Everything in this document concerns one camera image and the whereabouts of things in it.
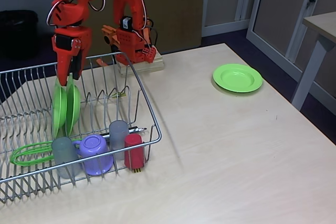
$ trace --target light wooden tabletop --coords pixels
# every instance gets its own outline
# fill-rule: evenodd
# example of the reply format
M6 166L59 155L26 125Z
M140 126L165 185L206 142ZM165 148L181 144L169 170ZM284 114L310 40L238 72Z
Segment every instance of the light wooden tabletop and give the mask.
M141 173L0 206L0 223L326 224L336 220L336 147L268 83L224 91L226 45L164 56L142 75L163 138Z
M304 18L303 24L336 43L336 12Z

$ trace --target red robotic arm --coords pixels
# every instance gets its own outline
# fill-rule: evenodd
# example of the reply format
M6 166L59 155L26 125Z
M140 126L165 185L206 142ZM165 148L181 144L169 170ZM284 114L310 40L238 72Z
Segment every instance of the red robotic arm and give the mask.
M79 79L85 65L85 58L91 46L91 29L81 26L89 17L89 1L54 0L52 9L47 18L47 23L60 28L55 29L52 43L57 53L57 76L62 86L66 85L70 72L75 79ZM132 17L125 17L124 9L129 4ZM120 27L116 30L120 50L128 55L132 63L147 61L152 63L156 54L151 42L145 39L144 28L147 24L147 15L143 0L114 0L114 22ZM125 65L128 61L123 55L118 55L117 60Z

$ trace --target grey translucent cup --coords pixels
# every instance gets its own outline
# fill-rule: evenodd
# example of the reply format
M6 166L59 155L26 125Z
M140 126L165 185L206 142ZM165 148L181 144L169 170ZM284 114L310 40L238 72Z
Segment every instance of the grey translucent cup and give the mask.
M73 145L71 139L68 137L60 137L58 139L55 139L51 144L51 148L56 165L79 159L77 155L77 150ZM70 175L67 172L65 166L57 168L57 173L62 178L74 178L81 172L81 164L79 163L67 165L66 167L68 168Z
M129 135L129 129L127 122L123 120L116 120L110 124L110 149L120 150L125 147L125 137ZM115 153L116 160L124 160L124 152Z

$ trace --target plate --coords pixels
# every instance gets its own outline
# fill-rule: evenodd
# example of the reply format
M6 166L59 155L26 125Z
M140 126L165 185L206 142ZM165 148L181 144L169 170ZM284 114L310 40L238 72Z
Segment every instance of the plate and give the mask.
M262 85L259 72L241 64L226 64L213 73L214 81L222 88L239 93L252 92Z
M56 79L54 86L54 96L52 97L53 117L52 129L54 137L57 137L59 128L61 128L66 120L67 114L67 93Z
M77 86L73 83L72 75L69 76L67 82L67 100L66 131L68 136L70 136L74 124L79 119L80 112L80 92Z

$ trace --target table leg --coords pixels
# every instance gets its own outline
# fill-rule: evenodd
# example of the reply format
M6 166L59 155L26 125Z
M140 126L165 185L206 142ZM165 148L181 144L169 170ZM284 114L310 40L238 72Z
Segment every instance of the table leg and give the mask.
M310 57L306 69L301 75L292 98L292 105L298 110L301 110L302 105L305 102L310 87L314 82L316 74L320 69L326 53L332 50L334 46L334 42L323 37L322 35L319 35L315 49Z

